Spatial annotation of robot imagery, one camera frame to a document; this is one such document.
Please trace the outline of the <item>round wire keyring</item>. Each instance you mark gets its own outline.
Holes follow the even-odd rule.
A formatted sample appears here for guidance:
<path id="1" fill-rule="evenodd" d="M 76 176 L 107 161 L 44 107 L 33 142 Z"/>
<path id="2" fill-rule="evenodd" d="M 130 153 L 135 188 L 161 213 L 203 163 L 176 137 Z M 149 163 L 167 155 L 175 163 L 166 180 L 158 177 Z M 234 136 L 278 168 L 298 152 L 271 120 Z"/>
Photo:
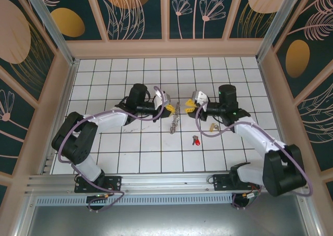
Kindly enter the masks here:
<path id="1" fill-rule="evenodd" d="M 173 114 L 173 120 L 170 126 L 170 134 L 174 134 L 176 132 L 179 120 L 180 120 L 180 102 L 177 102 L 175 106 L 175 113 Z"/>

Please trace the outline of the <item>grey metal sheet panel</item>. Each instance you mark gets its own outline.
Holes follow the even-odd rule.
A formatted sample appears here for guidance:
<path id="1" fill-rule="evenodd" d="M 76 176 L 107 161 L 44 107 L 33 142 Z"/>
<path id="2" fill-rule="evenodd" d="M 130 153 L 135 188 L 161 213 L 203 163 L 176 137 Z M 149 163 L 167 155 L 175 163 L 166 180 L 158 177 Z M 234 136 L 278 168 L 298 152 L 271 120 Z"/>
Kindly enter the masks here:
<path id="1" fill-rule="evenodd" d="M 325 236 L 311 201 L 261 194 L 249 207 L 230 204 L 85 206 L 41 204 L 31 196 L 15 236 Z"/>

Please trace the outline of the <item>aluminium table edge rail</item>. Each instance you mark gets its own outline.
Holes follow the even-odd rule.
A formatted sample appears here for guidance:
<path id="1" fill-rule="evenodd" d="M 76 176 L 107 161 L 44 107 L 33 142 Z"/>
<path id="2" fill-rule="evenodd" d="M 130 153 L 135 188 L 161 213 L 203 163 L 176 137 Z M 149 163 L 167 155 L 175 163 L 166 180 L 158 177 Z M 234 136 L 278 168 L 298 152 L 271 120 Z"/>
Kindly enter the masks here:
<path id="1" fill-rule="evenodd" d="M 55 155 L 57 154 L 57 151 L 52 148 L 52 141 L 65 120 L 65 115 L 68 110 L 70 96 L 72 94 L 72 88 L 74 85 L 79 63 L 80 61 L 75 59 L 74 62 L 70 65 L 66 74 L 66 78 L 62 85 L 61 94 L 58 100 L 57 109 L 53 115 L 53 123 L 51 125 L 45 148 L 43 150 L 43 157 L 41 160 L 38 175 L 49 175 L 53 170 Z"/>
<path id="2" fill-rule="evenodd" d="M 289 145 L 292 143 L 292 139 L 290 138 L 287 112 L 290 110 L 291 98 L 286 80 L 283 77 L 280 66 L 273 60 L 265 59 L 260 62 L 260 69 L 270 102 L 273 105 L 273 113 L 277 121 L 281 140 Z"/>

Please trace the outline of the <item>aluminium mounting rail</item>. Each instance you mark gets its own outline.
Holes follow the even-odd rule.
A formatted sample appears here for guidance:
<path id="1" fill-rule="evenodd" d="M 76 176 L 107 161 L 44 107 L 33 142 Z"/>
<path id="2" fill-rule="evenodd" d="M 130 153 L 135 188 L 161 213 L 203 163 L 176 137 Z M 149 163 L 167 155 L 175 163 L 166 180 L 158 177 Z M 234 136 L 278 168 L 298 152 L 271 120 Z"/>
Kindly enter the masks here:
<path id="1" fill-rule="evenodd" d="M 128 195 L 213 193 L 209 177 L 214 172 L 121 174 L 121 191 Z M 33 175 L 24 187 L 25 194 L 72 195 L 74 174 Z"/>

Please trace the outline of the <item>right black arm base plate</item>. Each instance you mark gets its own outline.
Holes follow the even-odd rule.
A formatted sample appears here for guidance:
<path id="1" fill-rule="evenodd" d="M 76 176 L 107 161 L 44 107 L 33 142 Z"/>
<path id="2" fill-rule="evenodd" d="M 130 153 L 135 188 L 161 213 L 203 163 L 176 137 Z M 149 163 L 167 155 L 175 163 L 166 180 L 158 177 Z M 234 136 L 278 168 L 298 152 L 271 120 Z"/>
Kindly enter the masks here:
<path id="1" fill-rule="evenodd" d="M 229 174 L 213 175 L 213 186 L 215 191 L 245 191 L 252 189 L 258 190 L 259 185 L 250 182 L 242 182 L 237 177 L 231 177 Z"/>

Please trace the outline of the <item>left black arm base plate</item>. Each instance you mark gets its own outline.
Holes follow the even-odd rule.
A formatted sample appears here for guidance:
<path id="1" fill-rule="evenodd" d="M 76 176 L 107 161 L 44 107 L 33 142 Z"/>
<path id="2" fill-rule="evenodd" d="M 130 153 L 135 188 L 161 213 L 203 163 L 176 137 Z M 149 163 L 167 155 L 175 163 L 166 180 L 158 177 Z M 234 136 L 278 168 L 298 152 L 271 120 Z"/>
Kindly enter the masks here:
<path id="1" fill-rule="evenodd" d="M 93 184 L 109 191 L 120 191 L 122 178 L 120 176 L 99 177 Z M 83 177 L 75 179 L 75 193 L 101 193 L 102 190 L 90 185 Z"/>

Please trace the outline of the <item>aluminium frame post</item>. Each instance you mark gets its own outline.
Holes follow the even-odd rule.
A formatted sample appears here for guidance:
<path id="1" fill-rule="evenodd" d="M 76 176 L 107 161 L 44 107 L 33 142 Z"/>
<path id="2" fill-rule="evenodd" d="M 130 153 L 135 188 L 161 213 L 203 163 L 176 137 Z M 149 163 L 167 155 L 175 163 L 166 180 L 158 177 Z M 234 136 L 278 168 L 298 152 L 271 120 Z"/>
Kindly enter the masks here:
<path id="1" fill-rule="evenodd" d="M 286 19 L 291 13 L 297 0 L 283 0 L 279 10 L 277 11 L 272 23 L 270 24 L 263 41 L 259 47 L 259 50 L 256 54 L 257 63 L 260 64 L 267 52 L 270 50 L 273 41 L 277 37 L 279 31 L 283 27 Z"/>
<path id="2" fill-rule="evenodd" d="M 57 6 L 60 1 L 61 0 L 27 0 L 31 10 L 37 14 L 37 18 L 41 21 L 44 30 L 50 36 L 52 43 L 60 50 L 65 60 L 70 65 L 74 65 L 78 63 L 78 60 L 76 60 L 70 52 L 65 38 L 57 27 L 56 22 L 49 11 L 50 7 Z"/>

